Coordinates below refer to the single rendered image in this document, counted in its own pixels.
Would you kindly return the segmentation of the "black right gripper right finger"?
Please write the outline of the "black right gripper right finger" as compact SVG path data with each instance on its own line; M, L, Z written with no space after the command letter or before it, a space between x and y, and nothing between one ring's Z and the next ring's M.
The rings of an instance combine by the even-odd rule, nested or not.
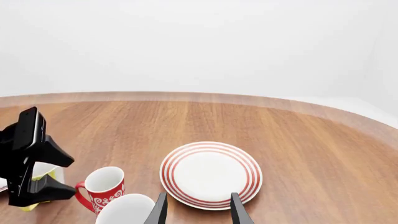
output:
M231 194L230 207L233 224L254 224L253 220L245 210L239 194L236 192Z

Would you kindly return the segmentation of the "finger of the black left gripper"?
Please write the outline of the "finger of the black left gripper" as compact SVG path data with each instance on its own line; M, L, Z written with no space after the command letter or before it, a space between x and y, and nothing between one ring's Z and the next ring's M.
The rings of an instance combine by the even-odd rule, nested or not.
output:
M68 200L75 194L75 188L63 184L49 175L29 182L29 200L31 202Z
M36 148L36 161L53 164L60 167L69 167L74 163L74 158L65 152L51 136L46 135Z

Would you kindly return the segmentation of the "yellow and white mug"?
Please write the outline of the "yellow and white mug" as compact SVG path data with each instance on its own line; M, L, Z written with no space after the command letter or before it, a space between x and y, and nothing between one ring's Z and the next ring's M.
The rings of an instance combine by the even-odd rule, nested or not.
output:
M49 175L63 184L65 183L62 167L43 162L36 162L32 172L32 180L40 180L45 175Z

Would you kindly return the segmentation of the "plain white mug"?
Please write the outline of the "plain white mug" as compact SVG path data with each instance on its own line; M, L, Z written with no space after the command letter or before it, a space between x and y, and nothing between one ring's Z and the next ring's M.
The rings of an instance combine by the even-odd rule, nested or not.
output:
M144 224L155 202L142 194L127 194L108 203L95 224Z

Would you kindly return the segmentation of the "red mug with white pattern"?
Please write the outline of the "red mug with white pattern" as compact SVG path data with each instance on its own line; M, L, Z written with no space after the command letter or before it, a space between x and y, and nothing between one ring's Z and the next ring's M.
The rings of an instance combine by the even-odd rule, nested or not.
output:
M114 199L125 195L124 171L119 167L102 167L75 186L75 198L96 216Z

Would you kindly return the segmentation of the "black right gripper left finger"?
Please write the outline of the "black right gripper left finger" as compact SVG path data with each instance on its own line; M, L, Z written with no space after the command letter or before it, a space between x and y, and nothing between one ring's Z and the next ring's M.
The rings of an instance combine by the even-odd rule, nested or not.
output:
M167 193L163 192L159 194L159 197L144 224L165 224L167 218L167 210Z

